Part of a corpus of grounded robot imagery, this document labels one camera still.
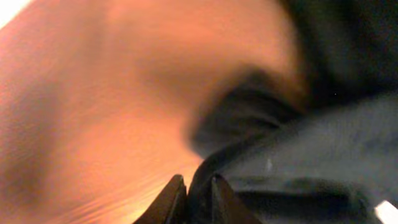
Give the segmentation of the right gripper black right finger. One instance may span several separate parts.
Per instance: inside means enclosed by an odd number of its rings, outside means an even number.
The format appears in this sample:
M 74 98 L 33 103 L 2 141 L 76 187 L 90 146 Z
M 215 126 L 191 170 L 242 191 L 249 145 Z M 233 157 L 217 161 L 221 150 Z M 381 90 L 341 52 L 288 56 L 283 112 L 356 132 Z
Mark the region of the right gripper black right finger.
M 213 224 L 261 224 L 220 175 L 211 180 Z

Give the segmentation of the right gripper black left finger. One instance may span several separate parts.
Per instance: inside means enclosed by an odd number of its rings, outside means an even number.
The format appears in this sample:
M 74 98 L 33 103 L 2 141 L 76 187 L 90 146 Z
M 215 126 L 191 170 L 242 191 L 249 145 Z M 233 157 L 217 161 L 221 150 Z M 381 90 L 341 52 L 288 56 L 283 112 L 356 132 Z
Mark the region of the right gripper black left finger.
M 174 175 L 147 210 L 133 224 L 184 224 L 187 221 L 187 187 Z

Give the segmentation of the dark green t-shirt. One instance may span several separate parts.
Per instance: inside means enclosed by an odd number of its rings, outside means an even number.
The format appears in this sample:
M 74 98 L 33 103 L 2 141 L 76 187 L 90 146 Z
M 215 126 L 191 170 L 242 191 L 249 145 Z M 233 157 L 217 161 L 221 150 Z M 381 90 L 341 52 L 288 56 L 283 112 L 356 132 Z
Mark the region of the dark green t-shirt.
M 191 223 L 219 223 L 224 179 L 263 223 L 378 223 L 397 204 L 397 2 L 286 1 L 309 87 L 306 112 L 259 70 L 222 97 L 192 136 L 204 159 Z

